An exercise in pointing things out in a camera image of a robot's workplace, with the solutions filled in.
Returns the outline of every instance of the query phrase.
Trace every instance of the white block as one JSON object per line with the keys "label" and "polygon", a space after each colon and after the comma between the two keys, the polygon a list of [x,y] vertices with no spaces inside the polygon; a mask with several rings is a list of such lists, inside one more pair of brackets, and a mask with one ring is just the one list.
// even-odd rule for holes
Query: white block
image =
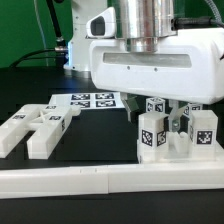
{"label": "white block", "polygon": [[187,118],[190,118],[191,112],[194,110],[203,110],[203,104],[199,103],[188,103],[183,115]]}
{"label": "white block", "polygon": [[155,111],[139,116],[137,156],[140,163],[159,161],[167,154],[168,141],[164,131],[166,116]]}
{"label": "white block", "polygon": [[192,111],[188,126],[189,156],[214,160],[218,118],[213,111]]}
{"label": "white block", "polygon": [[26,124],[39,115],[37,107],[21,108],[0,127],[0,158],[5,158],[28,133]]}
{"label": "white block", "polygon": [[108,194],[107,166],[70,167],[69,192],[77,194]]}
{"label": "white block", "polygon": [[29,159],[48,159],[71,120],[71,108],[57,107],[28,140]]}
{"label": "white block", "polygon": [[165,113],[165,100],[154,97],[146,99],[146,112],[157,111]]}

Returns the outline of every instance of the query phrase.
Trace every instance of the black cable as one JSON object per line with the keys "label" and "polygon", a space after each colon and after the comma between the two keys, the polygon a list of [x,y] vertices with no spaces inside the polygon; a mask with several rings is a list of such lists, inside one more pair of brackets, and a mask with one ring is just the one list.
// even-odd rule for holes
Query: black cable
{"label": "black cable", "polygon": [[22,56],[21,58],[19,58],[18,60],[16,60],[15,62],[13,62],[9,67],[10,68],[15,68],[21,61],[25,60],[26,58],[29,58],[33,55],[37,55],[37,54],[42,54],[42,53],[46,53],[46,52],[55,52],[55,49],[44,49],[44,50],[39,50],[39,51],[34,51],[31,53],[28,53],[24,56]]}
{"label": "black cable", "polygon": [[211,19],[210,22],[211,22],[212,25],[217,25],[217,26],[220,26],[220,27],[224,28],[224,23],[222,23],[222,22],[219,22],[219,21],[214,20],[214,19]]}
{"label": "black cable", "polygon": [[216,25],[224,28],[224,23],[212,19],[211,17],[200,17],[200,18],[177,18],[174,21],[175,29],[183,29],[193,27],[210,27],[211,25]]}
{"label": "black cable", "polygon": [[46,58],[57,58],[58,56],[47,56],[47,57],[35,57],[35,58],[24,58],[22,61],[28,61],[28,60],[39,60],[39,59],[46,59]]}
{"label": "black cable", "polygon": [[61,29],[60,29],[58,18],[57,18],[56,12],[55,12],[53,0],[46,0],[46,2],[47,2],[47,6],[49,8],[50,14],[51,14],[51,20],[52,20],[55,35],[57,38],[57,45],[58,46],[66,46],[65,40],[61,34]]}
{"label": "black cable", "polygon": [[64,2],[64,0],[54,0],[56,3],[62,3],[62,2]]}
{"label": "black cable", "polygon": [[50,58],[50,59],[57,59],[57,58],[60,58],[60,56],[54,56],[54,57],[35,57],[35,58],[24,58],[24,59],[22,59],[22,60],[20,60],[19,62],[18,62],[18,64],[19,63],[21,63],[21,62],[23,62],[23,61],[28,61],[28,60],[40,60],[40,59],[46,59],[46,58]]}

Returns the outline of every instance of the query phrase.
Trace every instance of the black table surface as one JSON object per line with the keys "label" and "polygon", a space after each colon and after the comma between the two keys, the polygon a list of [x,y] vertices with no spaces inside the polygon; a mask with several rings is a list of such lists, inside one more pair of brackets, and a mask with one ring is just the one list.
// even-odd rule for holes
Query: black table surface
{"label": "black table surface", "polygon": [[[0,124],[26,104],[48,104],[52,94],[95,93],[90,79],[58,68],[0,69]],[[220,117],[223,103],[211,106]],[[28,134],[0,169],[137,163],[137,126],[124,109],[82,111],[48,160],[28,159]],[[224,190],[139,192],[0,200],[1,223],[224,223]]]}

